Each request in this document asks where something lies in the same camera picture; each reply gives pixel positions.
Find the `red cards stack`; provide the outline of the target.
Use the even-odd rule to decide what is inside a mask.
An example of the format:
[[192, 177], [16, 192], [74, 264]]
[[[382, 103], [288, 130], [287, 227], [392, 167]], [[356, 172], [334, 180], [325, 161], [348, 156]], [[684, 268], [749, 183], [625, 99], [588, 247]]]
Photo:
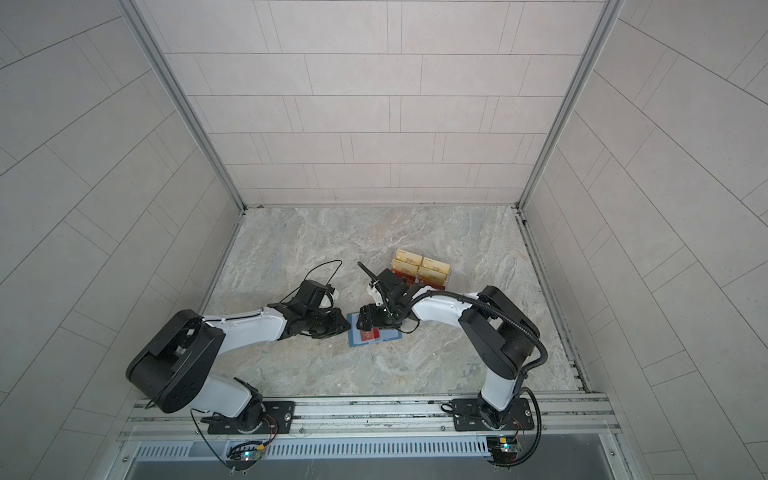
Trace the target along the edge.
[[428, 286], [430, 286], [432, 288], [438, 289], [438, 290], [445, 290], [445, 286], [442, 285], [442, 284], [439, 284], [439, 283], [435, 283], [435, 282], [431, 282], [431, 281], [427, 281], [427, 280], [424, 280], [423, 283], [425, 283], [426, 285], [428, 285]]
[[399, 271], [396, 271], [396, 270], [393, 270], [392, 273], [396, 277], [398, 277], [398, 278], [402, 279], [403, 281], [405, 281], [408, 285], [413, 285], [413, 284], [416, 283], [416, 278], [414, 276], [407, 275], [405, 273], [402, 273], [402, 272], [399, 272]]

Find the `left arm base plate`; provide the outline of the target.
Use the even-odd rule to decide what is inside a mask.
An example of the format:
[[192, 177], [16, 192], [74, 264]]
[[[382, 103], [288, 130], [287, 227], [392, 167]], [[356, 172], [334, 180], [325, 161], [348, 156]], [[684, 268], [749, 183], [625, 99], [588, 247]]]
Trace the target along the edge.
[[204, 417], [201, 422], [212, 435], [274, 435], [290, 432], [296, 403], [293, 401], [258, 401], [248, 405], [235, 418], [219, 413]]

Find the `aluminium mounting rail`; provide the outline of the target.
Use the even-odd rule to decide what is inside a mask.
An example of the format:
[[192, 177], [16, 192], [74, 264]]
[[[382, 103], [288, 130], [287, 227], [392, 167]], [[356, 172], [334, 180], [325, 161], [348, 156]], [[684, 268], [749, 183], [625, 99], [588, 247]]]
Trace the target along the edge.
[[466, 406], [454, 409], [455, 400], [446, 396], [299, 397], [267, 398], [263, 410], [270, 421], [245, 435], [230, 427], [222, 433], [209, 431], [200, 415], [185, 408], [165, 414], [147, 409], [143, 401], [132, 406], [120, 440], [197, 440], [201, 434], [211, 440], [262, 438], [278, 429], [279, 440], [320, 438], [373, 438], [458, 436], [460, 434], [513, 435], [531, 440], [537, 429], [543, 434], [602, 434], [621, 431], [619, 421], [604, 394], [584, 392], [538, 392], [540, 413], [534, 407], [516, 406], [510, 419], [490, 429], [477, 412], [474, 396]]

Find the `clear acrylic card stand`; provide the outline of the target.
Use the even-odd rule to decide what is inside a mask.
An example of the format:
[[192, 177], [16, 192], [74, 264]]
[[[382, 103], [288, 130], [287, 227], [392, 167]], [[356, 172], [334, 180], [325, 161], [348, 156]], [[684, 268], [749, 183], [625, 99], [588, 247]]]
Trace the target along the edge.
[[404, 279], [408, 285], [423, 283], [435, 289], [444, 290], [451, 266], [442, 261], [398, 249], [391, 262], [390, 270]]

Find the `gold cards left stack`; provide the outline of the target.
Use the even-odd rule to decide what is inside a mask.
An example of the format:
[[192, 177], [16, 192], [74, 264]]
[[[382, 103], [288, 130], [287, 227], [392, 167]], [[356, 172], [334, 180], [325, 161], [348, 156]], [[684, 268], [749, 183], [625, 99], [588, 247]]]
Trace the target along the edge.
[[423, 257], [421, 255], [398, 249], [391, 263], [391, 269], [415, 277], [422, 265]]

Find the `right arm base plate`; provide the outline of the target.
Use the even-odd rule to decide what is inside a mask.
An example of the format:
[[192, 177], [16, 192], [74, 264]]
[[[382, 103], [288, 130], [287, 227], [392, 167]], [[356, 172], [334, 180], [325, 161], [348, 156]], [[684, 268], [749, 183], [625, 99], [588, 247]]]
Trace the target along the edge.
[[534, 409], [524, 397], [513, 400], [501, 411], [480, 397], [455, 398], [443, 403], [441, 409], [453, 417], [458, 432], [535, 429]]

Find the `gold cards stack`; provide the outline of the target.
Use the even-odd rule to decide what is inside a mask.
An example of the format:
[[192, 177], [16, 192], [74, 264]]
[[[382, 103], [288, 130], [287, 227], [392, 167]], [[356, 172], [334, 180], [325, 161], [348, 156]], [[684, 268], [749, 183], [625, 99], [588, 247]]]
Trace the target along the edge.
[[423, 257], [422, 265], [418, 271], [420, 279], [445, 285], [449, 275], [450, 265], [448, 263]]
[[415, 277], [422, 265], [423, 257], [421, 255], [398, 249], [391, 263], [391, 269]]

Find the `gold cards right stack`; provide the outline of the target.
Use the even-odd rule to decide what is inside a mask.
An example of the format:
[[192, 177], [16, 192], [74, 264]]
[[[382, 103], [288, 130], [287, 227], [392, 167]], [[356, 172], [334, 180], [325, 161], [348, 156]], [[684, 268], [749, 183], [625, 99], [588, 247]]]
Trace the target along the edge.
[[445, 285], [449, 275], [450, 265], [448, 263], [423, 257], [422, 265], [418, 271], [420, 279]]

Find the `right green circuit board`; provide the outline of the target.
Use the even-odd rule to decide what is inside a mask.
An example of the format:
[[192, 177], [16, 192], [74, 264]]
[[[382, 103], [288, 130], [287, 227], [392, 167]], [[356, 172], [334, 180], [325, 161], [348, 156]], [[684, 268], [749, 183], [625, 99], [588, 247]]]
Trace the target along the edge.
[[490, 453], [490, 463], [505, 466], [517, 461], [520, 454], [520, 443], [516, 438], [487, 437], [486, 443]]

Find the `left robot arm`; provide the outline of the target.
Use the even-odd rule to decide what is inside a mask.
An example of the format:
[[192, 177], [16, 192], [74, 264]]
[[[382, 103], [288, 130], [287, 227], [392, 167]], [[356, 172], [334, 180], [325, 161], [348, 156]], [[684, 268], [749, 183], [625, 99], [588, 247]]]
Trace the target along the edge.
[[263, 396], [243, 380], [212, 374], [216, 359], [257, 343], [349, 331], [335, 297], [331, 285], [304, 280], [291, 298], [250, 313], [213, 318], [180, 310], [129, 363], [126, 379], [164, 413], [208, 413], [211, 433], [255, 432], [267, 424]]

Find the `green circuit board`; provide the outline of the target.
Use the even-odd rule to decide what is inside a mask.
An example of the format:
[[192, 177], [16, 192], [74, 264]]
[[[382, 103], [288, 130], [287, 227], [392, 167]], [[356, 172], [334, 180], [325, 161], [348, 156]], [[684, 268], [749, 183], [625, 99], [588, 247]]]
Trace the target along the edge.
[[516, 438], [487, 437], [486, 443], [490, 453], [490, 463], [505, 466], [517, 461], [520, 454], [520, 443]]
[[266, 447], [260, 441], [248, 441], [231, 447], [226, 461], [230, 468], [244, 471], [251, 468], [264, 455]]

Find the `left green circuit board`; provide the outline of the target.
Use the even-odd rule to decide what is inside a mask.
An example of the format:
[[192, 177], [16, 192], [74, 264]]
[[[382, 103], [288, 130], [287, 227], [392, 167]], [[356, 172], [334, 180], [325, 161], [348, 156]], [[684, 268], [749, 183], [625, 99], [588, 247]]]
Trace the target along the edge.
[[226, 461], [230, 468], [244, 471], [251, 468], [264, 455], [266, 447], [260, 441], [248, 441], [231, 447]]

